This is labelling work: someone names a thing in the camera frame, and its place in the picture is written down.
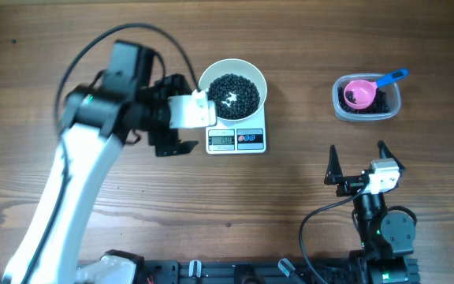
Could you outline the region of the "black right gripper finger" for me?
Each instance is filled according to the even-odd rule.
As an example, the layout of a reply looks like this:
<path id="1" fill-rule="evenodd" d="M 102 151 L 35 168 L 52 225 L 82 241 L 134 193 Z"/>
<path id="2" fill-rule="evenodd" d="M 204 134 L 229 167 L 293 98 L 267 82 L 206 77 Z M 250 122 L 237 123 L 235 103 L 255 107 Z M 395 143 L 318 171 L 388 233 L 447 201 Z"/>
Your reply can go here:
<path id="1" fill-rule="evenodd" d="M 334 145 L 329 148 L 329 162 L 324 178 L 325 185 L 339 185 L 344 183 L 340 161 L 337 155 L 337 149 Z"/>
<path id="2" fill-rule="evenodd" d="M 393 159 L 397 166 L 399 167 L 400 172 L 405 171 L 405 166 L 395 157 L 395 155 L 388 149 L 383 140 L 379 140 L 377 143 L 379 155 L 381 159 Z"/>

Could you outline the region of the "pink measuring scoop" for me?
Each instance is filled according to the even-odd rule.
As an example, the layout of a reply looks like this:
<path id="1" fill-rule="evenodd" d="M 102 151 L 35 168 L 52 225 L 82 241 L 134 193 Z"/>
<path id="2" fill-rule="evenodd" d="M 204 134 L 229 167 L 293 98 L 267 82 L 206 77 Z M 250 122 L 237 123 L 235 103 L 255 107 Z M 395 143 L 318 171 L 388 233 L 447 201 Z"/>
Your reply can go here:
<path id="1" fill-rule="evenodd" d="M 374 101 L 376 91 L 380 87 L 393 84 L 408 75 L 408 69 L 398 69 L 392 73 L 384 75 L 376 81 L 352 80 L 344 88 L 344 100 L 353 109 L 366 109 Z"/>

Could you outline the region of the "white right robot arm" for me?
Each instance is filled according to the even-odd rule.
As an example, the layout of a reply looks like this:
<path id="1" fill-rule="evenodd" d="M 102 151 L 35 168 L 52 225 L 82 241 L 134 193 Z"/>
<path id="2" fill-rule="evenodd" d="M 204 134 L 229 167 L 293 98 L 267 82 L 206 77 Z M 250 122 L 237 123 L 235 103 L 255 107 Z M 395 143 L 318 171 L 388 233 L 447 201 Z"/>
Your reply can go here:
<path id="1" fill-rule="evenodd" d="M 336 185 L 339 197 L 352 198 L 352 217 L 362 248 L 349 254 L 354 283 L 419 283 L 418 262 L 414 252 L 417 218 L 403 206 L 389 207 L 384 195 L 399 185 L 405 167 L 383 141 L 378 142 L 379 159 L 356 176 L 344 176 L 334 146 L 324 183 Z"/>

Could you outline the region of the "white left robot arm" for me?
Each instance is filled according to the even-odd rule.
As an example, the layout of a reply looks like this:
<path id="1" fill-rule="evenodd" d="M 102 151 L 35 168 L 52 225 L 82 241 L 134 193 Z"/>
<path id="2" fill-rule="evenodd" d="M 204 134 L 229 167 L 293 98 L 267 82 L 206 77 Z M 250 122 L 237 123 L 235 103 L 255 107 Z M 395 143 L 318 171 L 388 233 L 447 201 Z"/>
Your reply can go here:
<path id="1" fill-rule="evenodd" d="M 184 76 L 151 80 L 157 51 L 118 40 L 109 67 L 65 95 L 58 147 L 32 223 L 2 276 L 4 283 L 135 283 L 143 260 L 116 253 L 77 265 L 95 200 L 128 136 L 145 132 L 158 157 L 188 154 L 180 129 L 217 122 L 216 106 Z"/>

